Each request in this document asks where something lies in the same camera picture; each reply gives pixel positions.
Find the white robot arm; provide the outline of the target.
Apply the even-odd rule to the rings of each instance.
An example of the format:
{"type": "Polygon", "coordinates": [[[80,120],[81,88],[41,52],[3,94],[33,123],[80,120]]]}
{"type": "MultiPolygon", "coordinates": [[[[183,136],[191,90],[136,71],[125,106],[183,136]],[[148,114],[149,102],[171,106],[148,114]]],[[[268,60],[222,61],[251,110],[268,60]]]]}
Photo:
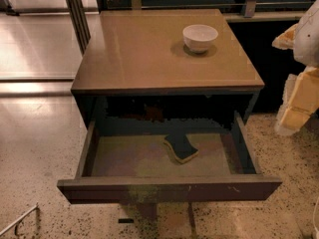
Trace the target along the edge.
{"type": "Polygon", "coordinates": [[[292,50],[294,60],[305,66],[298,76],[288,76],[276,117],[275,131],[288,136],[299,131],[319,109],[319,0],[298,23],[277,36],[272,46],[292,50]]]}

